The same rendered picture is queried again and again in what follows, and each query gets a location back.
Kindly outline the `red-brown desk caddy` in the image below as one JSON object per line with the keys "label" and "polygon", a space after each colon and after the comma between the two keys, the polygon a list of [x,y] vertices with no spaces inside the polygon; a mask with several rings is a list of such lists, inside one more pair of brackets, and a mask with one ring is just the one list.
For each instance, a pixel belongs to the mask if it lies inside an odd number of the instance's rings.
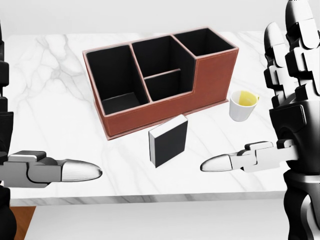
{"label": "red-brown desk caddy", "polygon": [[225,103],[238,52],[208,27],[83,51],[106,137]]}

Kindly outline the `black book with white pages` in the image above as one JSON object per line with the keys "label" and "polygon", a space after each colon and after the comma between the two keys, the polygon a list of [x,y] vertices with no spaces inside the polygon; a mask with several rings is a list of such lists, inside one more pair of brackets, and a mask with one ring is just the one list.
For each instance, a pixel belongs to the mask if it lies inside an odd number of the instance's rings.
{"label": "black book with white pages", "polygon": [[180,114],[148,132],[150,161],[157,168],[185,150],[188,119]]}

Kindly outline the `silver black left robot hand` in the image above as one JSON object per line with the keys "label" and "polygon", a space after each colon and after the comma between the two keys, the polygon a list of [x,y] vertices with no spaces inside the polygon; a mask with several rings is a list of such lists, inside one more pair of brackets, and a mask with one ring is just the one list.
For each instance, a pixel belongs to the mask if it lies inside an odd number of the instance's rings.
{"label": "silver black left robot hand", "polygon": [[98,179],[103,171],[93,163],[48,157],[44,151],[22,150],[9,154],[14,113],[8,111],[3,88],[9,85],[9,64],[0,24],[0,182],[11,188],[45,188],[50,183],[85,182]]}

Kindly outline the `white mug with yellow inside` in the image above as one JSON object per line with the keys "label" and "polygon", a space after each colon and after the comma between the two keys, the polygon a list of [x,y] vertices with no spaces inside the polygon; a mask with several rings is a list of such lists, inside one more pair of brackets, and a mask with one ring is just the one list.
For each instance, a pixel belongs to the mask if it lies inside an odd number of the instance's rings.
{"label": "white mug with yellow inside", "polygon": [[247,90],[237,90],[230,95],[229,116],[236,122],[248,119],[260,97]]}

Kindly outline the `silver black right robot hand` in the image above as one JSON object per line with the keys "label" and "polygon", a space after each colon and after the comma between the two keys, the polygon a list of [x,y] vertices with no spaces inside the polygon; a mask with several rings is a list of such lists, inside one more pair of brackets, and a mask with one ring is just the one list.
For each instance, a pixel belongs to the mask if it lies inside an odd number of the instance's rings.
{"label": "silver black right robot hand", "polygon": [[266,86],[274,90],[269,111],[277,142],[248,143],[244,149],[204,161],[203,172],[257,172],[281,162],[299,173],[320,173],[320,33],[308,0],[288,0],[286,34],[275,22],[264,32]]}

